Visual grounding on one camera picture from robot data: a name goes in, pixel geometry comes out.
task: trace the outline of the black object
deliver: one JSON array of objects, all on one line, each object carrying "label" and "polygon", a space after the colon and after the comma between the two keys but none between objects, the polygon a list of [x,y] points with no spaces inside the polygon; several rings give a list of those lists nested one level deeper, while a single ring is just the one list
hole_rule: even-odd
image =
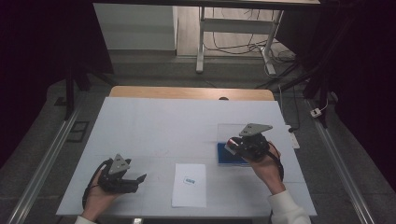
[{"label": "black object", "polygon": [[[125,160],[128,164],[131,163],[130,159]],[[106,192],[111,193],[136,193],[139,188],[139,184],[145,181],[147,175],[141,175],[136,180],[126,180],[122,179],[122,177],[127,172],[127,169],[112,173],[111,167],[113,164],[113,159],[108,159],[107,161],[102,162],[96,169],[93,174],[90,183],[87,188],[85,188],[84,195],[82,196],[82,207],[85,208],[85,203],[87,202],[88,195],[90,193],[91,188],[99,186]],[[96,175],[99,173],[100,169],[105,165],[105,168],[102,170],[102,173],[98,179],[98,185],[92,186],[92,182],[95,179]]]},{"label": "black object", "polygon": [[277,165],[280,179],[283,180],[283,165],[280,162],[280,158],[269,151],[270,144],[275,147],[272,143],[267,142],[261,133],[256,133],[252,136],[243,136],[242,138],[232,137],[228,140],[227,147],[234,151],[236,155],[253,162],[260,162],[265,156],[271,157]]}]

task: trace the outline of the metal stand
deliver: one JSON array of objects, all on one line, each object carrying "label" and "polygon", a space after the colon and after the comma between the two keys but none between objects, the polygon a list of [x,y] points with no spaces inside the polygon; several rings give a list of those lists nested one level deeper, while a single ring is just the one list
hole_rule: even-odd
[{"label": "metal stand", "polygon": [[88,79],[87,72],[90,71],[94,76],[102,79],[108,85],[114,87],[118,86],[118,83],[113,79],[106,77],[102,73],[93,71],[86,66],[81,66],[75,63],[70,63],[66,71],[66,115],[64,120],[68,120],[74,110],[75,94],[74,94],[74,83],[78,85],[81,91],[89,91],[91,88],[91,82]]},{"label": "metal stand", "polygon": [[283,11],[278,11],[273,21],[244,21],[244,20],[226,20],[205,18],[205,8],[201,7],[199,45],[197,53],[196,72],[201,74],[204,72],[204,33],[236,33],[236,34],[258,34],[268,35],[265,48],[260,48],[262,57],[265,61],[265,67],[270,76],[276,74],[274,66],[271,62],[269,52],[273,43],[277,27],[282,17]]}]

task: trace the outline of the blue object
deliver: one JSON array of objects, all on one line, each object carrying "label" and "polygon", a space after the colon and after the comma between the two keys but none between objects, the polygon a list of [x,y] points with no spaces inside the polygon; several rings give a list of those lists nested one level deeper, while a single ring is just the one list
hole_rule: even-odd
[{"label": "blue object", "polygon": [[218,143],[218,163],[219,165],[248,165],[240,156],[233,155],[224,148],[225,143]]}]

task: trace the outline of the electrical socket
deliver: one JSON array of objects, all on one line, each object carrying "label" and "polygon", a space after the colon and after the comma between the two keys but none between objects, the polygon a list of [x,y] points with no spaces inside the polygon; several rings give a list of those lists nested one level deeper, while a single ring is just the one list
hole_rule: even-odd
[{"label": "electrical socket", "polygon": [[321,111],[318,108],[311,110],[311,116],[317,118],[321,115]]}]

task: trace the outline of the metal rail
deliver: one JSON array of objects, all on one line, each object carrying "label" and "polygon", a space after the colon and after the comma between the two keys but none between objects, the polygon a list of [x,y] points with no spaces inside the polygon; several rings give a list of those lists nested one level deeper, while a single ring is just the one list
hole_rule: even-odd
[{"label": "metal rail", "polygon": [[85,102],[87,93],[81,92],[78,96],[76,108],[71,114],[69,120],[65,120],[62,124],[60,130],[56,134],[54,140],[52,141],[49,149],[38,165],[35,173],[24,190],[20,200],[14,208],[11,216],[9,217],[7,223],[9,224],[17,224],[23,223],[29,214],[30,209],[35,202],[35,198],[38,195],[38,192],[41,190],[49,172],[52,168],[53,163],[55,163],[58,154],[64,145],[64,141],[66,140],[67,135],[69,134],[73,123],[75,122],[79,111],[81,110],[83,103]]},{"label": "metal rail", "polygon": [[[305,100],[305,103],[309,110],[314,109],[309,101]],[[367,203],[366,201],[364,201],[364,198],[361,195],[361,191],[359,190],[350,172],[348,171],[340,152],[338,151],[334,141],[332,140],[332,136],[327,129],[323,128],[319,120],[315,119],[314,122],[318,129],[318,133],[330,155],[330,158],[332,159],[335,170],[337,171],[338,175],[341,178],[341,181],[343,182],[346,193],[349,195],[352,204],[355,207],[356,213],[361,220],[361,223],[375,224],[374,218],[371,215]]]}]

